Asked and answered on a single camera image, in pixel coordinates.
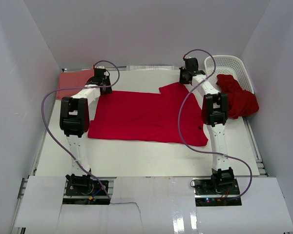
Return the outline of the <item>bright red t shirt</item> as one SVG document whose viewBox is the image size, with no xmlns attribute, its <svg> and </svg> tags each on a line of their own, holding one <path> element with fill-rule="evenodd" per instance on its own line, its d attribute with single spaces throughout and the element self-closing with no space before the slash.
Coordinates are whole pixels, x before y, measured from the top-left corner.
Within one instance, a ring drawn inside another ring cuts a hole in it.
<svg viewBox="0 0 293 234">
<path fill-rule="evenodd" d="M 195 95 L 177 82 L 160 87 L 157 94 L 113 91 L 100 96 L 88 138 L 196 147 L 208 143 Z"/>
</svg>

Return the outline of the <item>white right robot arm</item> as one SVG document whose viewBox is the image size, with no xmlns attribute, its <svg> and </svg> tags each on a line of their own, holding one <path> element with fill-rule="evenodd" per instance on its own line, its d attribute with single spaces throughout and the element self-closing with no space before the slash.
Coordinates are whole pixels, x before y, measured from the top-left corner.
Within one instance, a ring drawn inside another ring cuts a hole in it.
<svg viewBox="0 0 293 234">
<path fill-rule="evenodd" d="M 212 157 L 211 190 L 220 195 L 226 192 L 234 182 L 233 169 L 227 158 L 225 124 L 228 119 L 228 96 L 220 93 L 209 81 L 196 89 L 203 98 L 202 121 L 210 136 Z"/>
</svg>

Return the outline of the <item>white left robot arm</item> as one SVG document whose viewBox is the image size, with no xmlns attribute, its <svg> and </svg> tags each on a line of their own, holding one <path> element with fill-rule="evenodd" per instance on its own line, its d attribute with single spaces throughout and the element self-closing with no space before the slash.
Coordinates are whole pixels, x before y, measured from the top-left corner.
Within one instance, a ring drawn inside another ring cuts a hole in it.
<svg viewBox="0 0 293 234">
<path fill-rule="evenodd" d="M 75 157 L 72 159 L 72 174 L 87 175 L 91 171 L 85 146 L 90 121 L 94 119 L 98 100 L 101 94 L 112 93 L 110 75 L 103 78 L 91 77 L 86 86 L 77 94 L 61 99 L 60 129 L 69 143 L 69 151 Z"/>
</svg>

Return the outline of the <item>folded salmon pink t shirt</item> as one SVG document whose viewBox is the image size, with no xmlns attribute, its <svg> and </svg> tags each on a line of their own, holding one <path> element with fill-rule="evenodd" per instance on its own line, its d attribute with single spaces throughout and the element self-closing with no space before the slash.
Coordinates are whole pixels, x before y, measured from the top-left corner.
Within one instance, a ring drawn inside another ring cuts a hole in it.
<svg viewBox="0 0 293 234">
<path fill-rule="evenodd" d="M 84 87 L 87 81 L 94 76 L 94 69 L 77 72 L 62 72 L 59 76 L 58 89 Z M 61 90 L 56 94 L 56 99 L 70 97 L 77 94 L 81 89 Z"/>
</svg>

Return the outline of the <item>white plastic perforated basket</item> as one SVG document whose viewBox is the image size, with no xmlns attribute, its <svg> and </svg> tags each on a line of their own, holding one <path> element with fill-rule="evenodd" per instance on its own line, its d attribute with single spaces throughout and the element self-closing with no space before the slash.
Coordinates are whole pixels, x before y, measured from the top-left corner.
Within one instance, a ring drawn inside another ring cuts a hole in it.
<svg viewBox="0 0 293 234">
<path fill-rule="evenodd" d="M 218 81 L 217 75 L 232 75 L 243 90 L 254 94 L 251 80 L 241 59 L 230 55 L 215 55 L 213 58 L 216 64 L 216 70 L 208 81 L 215 89 L 218 91 L 221 90 L 216 84 Z"/>
</svg>

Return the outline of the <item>dark red crumpled t shirt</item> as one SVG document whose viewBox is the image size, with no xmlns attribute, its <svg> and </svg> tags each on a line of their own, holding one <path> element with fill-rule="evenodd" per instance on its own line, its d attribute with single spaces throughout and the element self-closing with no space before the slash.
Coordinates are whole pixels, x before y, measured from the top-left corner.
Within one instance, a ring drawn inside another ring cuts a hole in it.
<svg viewBox="0 0 293 234">
<path fill-rule="evenodd" d="M 259 105 L 256 96 L 243 90 L 238 81 L 232 75 L 217 75 L 217 85 L 222 93 L 228 95 L 228 114 L 230 118 L 248 117 L 259 111 Z"/>
</svg>

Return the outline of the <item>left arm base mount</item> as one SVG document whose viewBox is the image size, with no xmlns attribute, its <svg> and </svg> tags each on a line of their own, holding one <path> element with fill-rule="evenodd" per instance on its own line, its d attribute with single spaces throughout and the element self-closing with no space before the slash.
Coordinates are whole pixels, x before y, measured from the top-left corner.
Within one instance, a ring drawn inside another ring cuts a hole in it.
<svg viewBox="0 0 293 234">
<path fill-rule="evenodd" d="M 110 200 L 101 189 L 97 181 L 91 180 L 85 186 L 76 186 L 70 181 L 66 181 L 63 204 L 65 205 L 109 205 Z"/>
</svg>

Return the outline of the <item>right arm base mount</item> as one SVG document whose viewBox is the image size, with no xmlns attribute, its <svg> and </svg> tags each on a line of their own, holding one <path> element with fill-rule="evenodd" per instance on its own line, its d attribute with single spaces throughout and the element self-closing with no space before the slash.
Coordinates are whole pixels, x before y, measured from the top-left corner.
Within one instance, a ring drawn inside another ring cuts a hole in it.
<svg viewBox="0 0 293 234">
<path fill-rule="evenodd" d="M 190 187 L 194 189 L 196 207 L 241 206 L 237 179 L 231 185 L 214 188 L 210 179 L 193 179 Z"/>
</svg>

